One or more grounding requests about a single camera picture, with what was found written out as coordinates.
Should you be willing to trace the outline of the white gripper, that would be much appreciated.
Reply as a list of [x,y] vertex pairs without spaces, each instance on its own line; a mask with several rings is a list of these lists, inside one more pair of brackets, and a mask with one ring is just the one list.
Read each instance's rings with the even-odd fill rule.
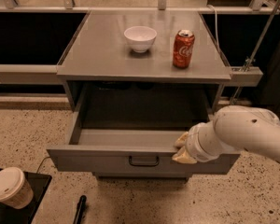
[[221,154],[221,145],[212,122],[191,127],[189,132],[184,132],[177,138],[175,147],[180,149],[173,155],[172,160],[183,164],[212,161]]

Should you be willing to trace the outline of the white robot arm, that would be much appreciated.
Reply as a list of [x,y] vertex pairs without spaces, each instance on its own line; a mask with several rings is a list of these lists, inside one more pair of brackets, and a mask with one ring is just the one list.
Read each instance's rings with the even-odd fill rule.
[[236,151],[259,154],[280,164],[280,119],[270,110],[225,106],[213,119],[191,127],[176,141],[172,160],[194,164]]

